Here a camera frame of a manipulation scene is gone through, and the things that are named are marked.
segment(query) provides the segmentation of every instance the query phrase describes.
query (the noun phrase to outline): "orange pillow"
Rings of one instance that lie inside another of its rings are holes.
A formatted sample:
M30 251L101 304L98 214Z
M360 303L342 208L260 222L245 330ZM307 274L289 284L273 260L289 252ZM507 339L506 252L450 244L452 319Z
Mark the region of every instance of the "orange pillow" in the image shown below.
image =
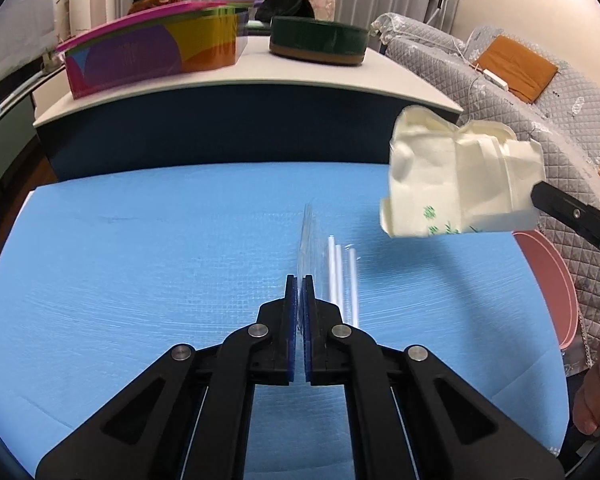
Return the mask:
M498 36L478 58L477 65L504 79L509 91L531 104L549 85L558 67L505 36Z

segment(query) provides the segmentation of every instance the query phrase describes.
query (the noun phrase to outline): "rainbow box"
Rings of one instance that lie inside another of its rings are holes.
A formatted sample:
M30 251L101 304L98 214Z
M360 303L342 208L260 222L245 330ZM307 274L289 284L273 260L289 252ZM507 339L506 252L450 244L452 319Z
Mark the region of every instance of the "rainbow box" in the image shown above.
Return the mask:
M179 2L124 16L58 46L75 99L102 90L235 64L247 41L243 12Z

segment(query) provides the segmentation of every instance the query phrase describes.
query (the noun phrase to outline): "blue foam mat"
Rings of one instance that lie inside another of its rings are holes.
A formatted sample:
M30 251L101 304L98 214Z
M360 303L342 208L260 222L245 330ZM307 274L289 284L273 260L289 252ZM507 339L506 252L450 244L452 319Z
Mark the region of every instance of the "blue foam mat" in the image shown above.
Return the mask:
M361 328L423 344L546 447L568 422L562 360L510 234L389 240L387 168L165 168L38 189L0 257L0 436L42 456L173 344L252 322L296 271L305 203L360 260ZM296 359L301 375L302 354ZM258 387L246 478L352 478L342 390Z

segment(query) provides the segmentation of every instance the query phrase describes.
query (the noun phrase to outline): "sofa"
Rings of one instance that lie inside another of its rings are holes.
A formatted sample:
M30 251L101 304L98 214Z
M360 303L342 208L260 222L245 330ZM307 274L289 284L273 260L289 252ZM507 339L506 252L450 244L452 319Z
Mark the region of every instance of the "sofa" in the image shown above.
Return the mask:
M372 23L385 55L456 101L469 120L492 120L510 126L520 140L541 143L547 180L584 203L600 209L600 88L569 63L540 46L484 25L460 40L424 23L394 13ZM503 35L524 44L558 67L533 104L485 79L471 63ZM547 215L539 229L567 263L580 305L584 352L565 356L567 375L590 367L600 341L600 251Z

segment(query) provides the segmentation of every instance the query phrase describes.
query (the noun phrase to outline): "white straw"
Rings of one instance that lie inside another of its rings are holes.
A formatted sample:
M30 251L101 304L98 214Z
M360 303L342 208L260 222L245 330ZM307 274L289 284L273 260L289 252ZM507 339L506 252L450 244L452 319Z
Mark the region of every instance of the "white straw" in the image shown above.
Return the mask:
M360 304L358 303L358 269L356 268L356 250L349 249L349 276L351 280L351 324L360 328Z
M336 290L338 291L338 307L340 316L344 316L344 275L342 272L342 246L336 245L336 277L338 279Z
M338 281L336 278L336 239L333 236L329 237L328 245L328 261L329 261L329 303L338 303Z

